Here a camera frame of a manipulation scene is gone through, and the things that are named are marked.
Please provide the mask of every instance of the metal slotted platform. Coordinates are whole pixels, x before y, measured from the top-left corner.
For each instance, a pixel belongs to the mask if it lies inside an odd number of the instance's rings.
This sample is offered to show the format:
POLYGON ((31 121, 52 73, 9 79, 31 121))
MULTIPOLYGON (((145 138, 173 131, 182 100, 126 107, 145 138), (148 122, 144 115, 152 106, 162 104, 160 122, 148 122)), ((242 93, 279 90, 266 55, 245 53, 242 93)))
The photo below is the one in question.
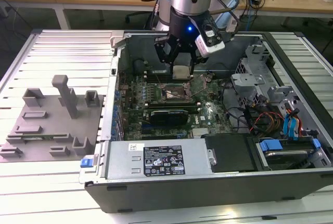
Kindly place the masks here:
MULTIPOLYGON (((78 91, 77 94, 94 89, 105 95, 112 61, 110 35, 111 31, 44 31, 31 35, 0 82, 0 145, 21 111, 24 104, 21 97, 28 86, 41 86, 43 93, 57 95, 49 82, 54 74, 61 72, 69 77, 70 86, 78 91)), ((80 161, 1 163, 0 222, 333 222, 332 186, 295 201, 105 214, 78 183, 79 171, 80 161), (262 216, 277 219, 263 221, 262 216)))
POLYGON ((54 75, 65 74, 77 95, 87 90, 106 95, 112 59, 110 36, 111 31, 31 35, 0 84, 0 145, 6 142, 24 106, 22 96, 28 87, 39 87, 44 95, 58 95, 51 81, 54 75))
MULTIPOLYGON (((333 70, 327 60, 305 37, 294 33, 272 33, 272 36, 333 117, 333 70)), ((282 82, 290 85, 280 67, 276 64, 274 68, 282 82)))

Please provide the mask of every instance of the floor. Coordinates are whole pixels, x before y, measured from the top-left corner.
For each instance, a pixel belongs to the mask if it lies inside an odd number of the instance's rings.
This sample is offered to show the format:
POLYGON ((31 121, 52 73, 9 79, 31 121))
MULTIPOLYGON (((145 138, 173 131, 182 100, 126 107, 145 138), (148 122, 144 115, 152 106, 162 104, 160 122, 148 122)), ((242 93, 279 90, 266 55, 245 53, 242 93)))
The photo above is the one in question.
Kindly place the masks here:
MULTIPOLYGON (((60 29, 56 15, 52 9, 19 8, 18 11, 34 29, 60 29)), ((99 21, 98 11, 95 10, 66 10, 72 29, 135 29, 143 28, 148 15, 138 15, 125 23, 128 11, 104 11, 105 21, 99 21)), ((333 37, 329 19, 290 18, 286 27, 282 27, 282 17, 257 17, 251 31, 267 32, 302 32, 308 40, 322 51, 333 37)), ((241 31, 246 28, 241 24, 241 31)), ((3 77, 16 54, 24 44, 24 36, 29 36, 30 28, 13 10, 8 17, 0 19, 0 78, 3 77)), ((333 43, 324 52, 324 57, 333 63, 333 43)))

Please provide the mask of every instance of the power supply label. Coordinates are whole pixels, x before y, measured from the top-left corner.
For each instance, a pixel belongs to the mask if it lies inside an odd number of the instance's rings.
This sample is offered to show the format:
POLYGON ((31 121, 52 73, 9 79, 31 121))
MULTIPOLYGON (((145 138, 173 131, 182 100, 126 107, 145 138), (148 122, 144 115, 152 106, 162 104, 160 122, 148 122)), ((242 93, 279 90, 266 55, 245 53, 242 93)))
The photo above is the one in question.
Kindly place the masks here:
POLYGON ((145 176, 184 175, 182 146, 144 147, 145 176))

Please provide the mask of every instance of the white paper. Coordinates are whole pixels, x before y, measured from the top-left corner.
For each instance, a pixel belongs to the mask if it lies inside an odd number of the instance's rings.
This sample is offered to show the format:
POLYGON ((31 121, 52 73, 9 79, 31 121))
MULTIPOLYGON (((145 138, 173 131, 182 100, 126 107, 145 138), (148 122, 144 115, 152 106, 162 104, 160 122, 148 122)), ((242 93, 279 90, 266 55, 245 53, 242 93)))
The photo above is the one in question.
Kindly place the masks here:
POLYGON ((129 143, 129 151, 143 151, 144 143, 129 143))

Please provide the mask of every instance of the motherboard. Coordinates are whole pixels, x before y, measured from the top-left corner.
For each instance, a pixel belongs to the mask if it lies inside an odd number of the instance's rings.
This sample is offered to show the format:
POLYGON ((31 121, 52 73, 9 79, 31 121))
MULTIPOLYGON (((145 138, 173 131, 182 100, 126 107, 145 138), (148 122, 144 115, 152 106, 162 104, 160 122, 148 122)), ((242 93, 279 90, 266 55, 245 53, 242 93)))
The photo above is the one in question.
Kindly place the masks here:
POLYGON ((153 78, 136 76, 119 85, 124 140, 201 138, 232 131, 221 103, 225 80, 213 74, 177 83, 153 78))

